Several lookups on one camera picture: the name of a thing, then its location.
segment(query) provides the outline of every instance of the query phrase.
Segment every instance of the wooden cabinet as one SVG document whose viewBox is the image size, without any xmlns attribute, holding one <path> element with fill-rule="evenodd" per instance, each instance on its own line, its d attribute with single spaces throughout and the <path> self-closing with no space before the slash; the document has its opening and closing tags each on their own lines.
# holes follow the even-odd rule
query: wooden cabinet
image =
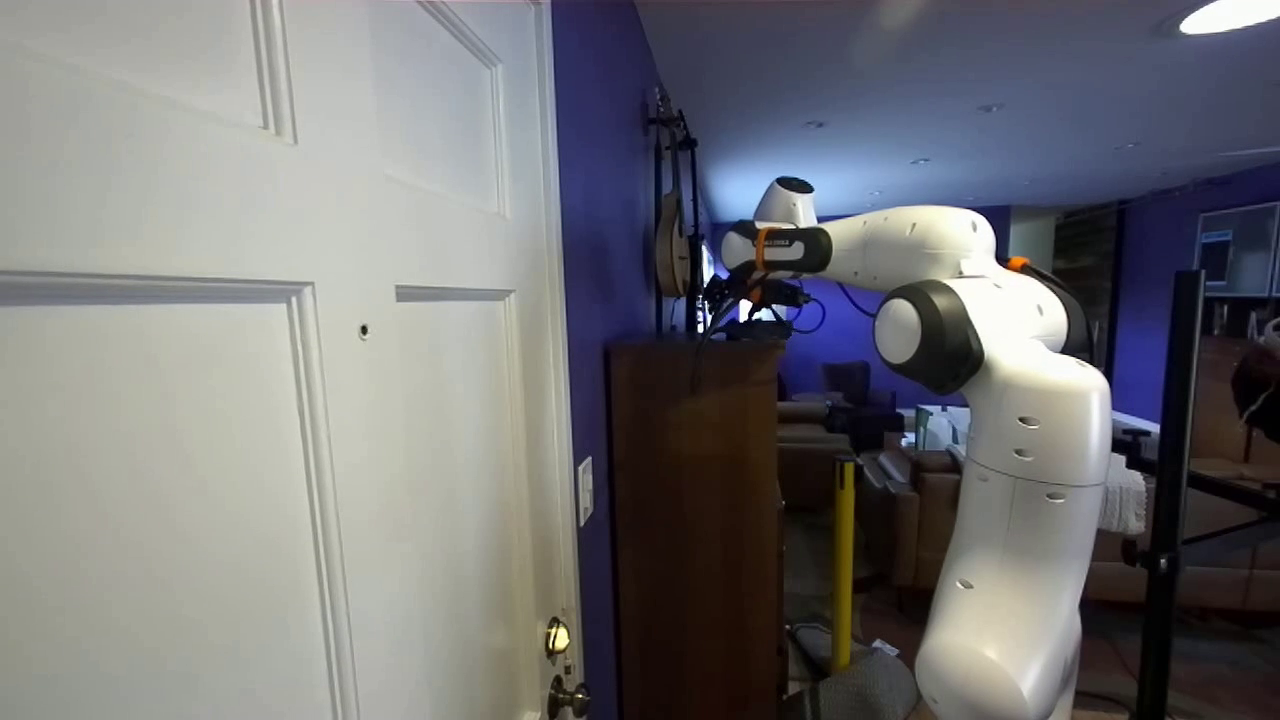
<svg viewBox="0 0 1280 720">
<path fill-rule="evenodd" d="M 609 347 L 623 720 L 777 720 L 777 346 Z"/>
</svg>

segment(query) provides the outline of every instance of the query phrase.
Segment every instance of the ceiling light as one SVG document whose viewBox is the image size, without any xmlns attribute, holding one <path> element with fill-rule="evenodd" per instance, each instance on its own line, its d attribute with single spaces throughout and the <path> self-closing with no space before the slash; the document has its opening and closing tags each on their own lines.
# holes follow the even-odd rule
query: ceiling light
<svg viewBox="0 0 1280 720">
<path fill-rule="evenodd" d="M 1212 0 L 1192 10 L 1177 28 L 1182 35 L 1221 35 L 1250 23 L 1266 23 L 1280 18 L 1280 0 Z"/>
</svg>

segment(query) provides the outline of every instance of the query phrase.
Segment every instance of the floor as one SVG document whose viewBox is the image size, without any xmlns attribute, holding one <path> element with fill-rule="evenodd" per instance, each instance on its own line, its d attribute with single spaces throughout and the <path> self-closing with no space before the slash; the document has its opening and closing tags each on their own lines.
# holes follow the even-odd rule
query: floor
<svg viewBox="0 0 1280 720">
<path fill-rule="evenodd" d="M 786 618 L 821 626 L 829 612 L 829 529 L 821 517 L 786 525 Z M 922 633 L 922 602 L 901 596 L 868 578 L 857 596 L 858 648 L 897 648 L 910 664 Z M 1083 662 L 1076 685 L 1076 720 L 1125 720 L 1137 708 L 1140 671 L 1140 610 L 1083 605 Z M 1179 612 L 1167 671 L 1167 720 L 1277 720 L 1280 716 L 1280 612 L 1277 618 L 1223 618 Z"/>
</svg>

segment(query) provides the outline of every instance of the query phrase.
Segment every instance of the doorknob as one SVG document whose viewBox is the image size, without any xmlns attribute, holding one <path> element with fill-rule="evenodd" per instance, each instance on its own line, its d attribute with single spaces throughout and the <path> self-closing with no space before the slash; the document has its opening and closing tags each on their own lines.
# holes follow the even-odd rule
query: doorknob
<svg viewBox="0 0 1280 720">
<path fill-rule="evenodd" d="M 570 685 L 570 671 L 554 671 L 549 687 L 549 720 L 586 716 L 586 685 Z"/>
</svg>

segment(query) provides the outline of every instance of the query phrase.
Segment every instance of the black stand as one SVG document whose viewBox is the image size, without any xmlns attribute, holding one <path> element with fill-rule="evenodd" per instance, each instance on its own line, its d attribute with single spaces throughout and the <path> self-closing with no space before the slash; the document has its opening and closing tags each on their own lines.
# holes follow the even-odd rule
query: black stand
<svg viewBox="0 0 1280 720">
<path fill-rule="evenodd" d="M 1177 578 L 1182 552 L 1182 495 L 1192 462 L 1192 398 L 1199 359 L 1199 304 L 1205 277 L 1177 273 L 1171 316 L 1167 316 L 1167 367 L 1162 367 L 1162 414 L 1161 414 L 1161 469 L 1155 469 L 1155 517 L 1149 564 L 1149 612 L 1143 648 L 1137 671 L 1137 720 L 1162 720 L 1167 708 L 1167 664 L 1171 664 L 1171 612 Z"/>
</svg>

